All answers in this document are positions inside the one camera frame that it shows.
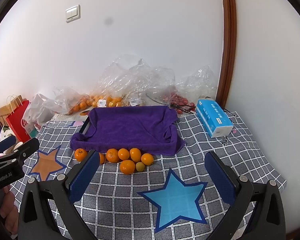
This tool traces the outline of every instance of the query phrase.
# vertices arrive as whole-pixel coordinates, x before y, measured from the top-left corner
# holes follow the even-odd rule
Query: light switch
[[[80,18],[80,5],[70,7],[66,10],[66,22],[72,22]]]
[[[66,19],[70,19],[72,16],[71,16],[71,11],[66,11]]]
[[[73,10],[71,11],[71,17],[77,16],[77,15],[78,15],[77,8],[73,8]]]

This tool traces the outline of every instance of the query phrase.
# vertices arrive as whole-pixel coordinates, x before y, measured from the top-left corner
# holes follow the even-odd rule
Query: blue gripper pad
[[[72,180],[71,184],[69,185],[68,197],[72,204],[74,202],[79,201],[82,198],[83,193],[87,189],[99,165],[100,165],[100,155],[98,152],[95,151],[90,156],[90,158],[86,161],[84,166],[78,172],[77,176]]]
[[[231,206],[236,198],[235,187],[210,152],[204,157],[204,166],[222,200]]]
[[[16,137],[11,135],[0,142],[0,153],[3,153],[6,149],[10,148],[16,143]]]

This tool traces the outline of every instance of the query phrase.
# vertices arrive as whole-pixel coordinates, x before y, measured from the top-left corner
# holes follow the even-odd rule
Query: screw
[[[272,179],[269,181],[269,183],[270,183],[271,186],[276,186],[277,185],[277,183]]]
[[[35,181],[35,178],[34,177],[31,177],[30,179],[28,179],[28,182],[29,183],[33,183]]]
[[[65,175],[64,174],[59,174],[58,176],[57,176],[57,180],[63,180],[63,179],[65,179]]]
[[[248,181],[248,178],[246,176],[240,176],[239,179],[242,181],[242,182],[247,182]]]

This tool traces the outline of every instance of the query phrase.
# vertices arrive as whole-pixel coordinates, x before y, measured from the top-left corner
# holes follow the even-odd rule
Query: bag handle
[[[13,111],[13,109],[12,109],[12,104],[11,104],[12,100],[11,100],[10,103],[8,104],[8,98],[13,98],[13,99],[15,99],[15,100],[16,100],[16,99],[19,99],[20,104],[22,105],[21,99],[20,99],[17,95],[7,96],[7,99],[6,99],[7,106],[10,105],[11,110],[12,110],[12,112],[14,113],[14,111]]]

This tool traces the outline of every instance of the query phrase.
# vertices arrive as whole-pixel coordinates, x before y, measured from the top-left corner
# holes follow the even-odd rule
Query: small yellow fruit
[[[145,165],[142,162],[138,162],[136,164],[136,170],[137,171],[142,172],[142,171],[144,171],[144,169],[145,169]]]

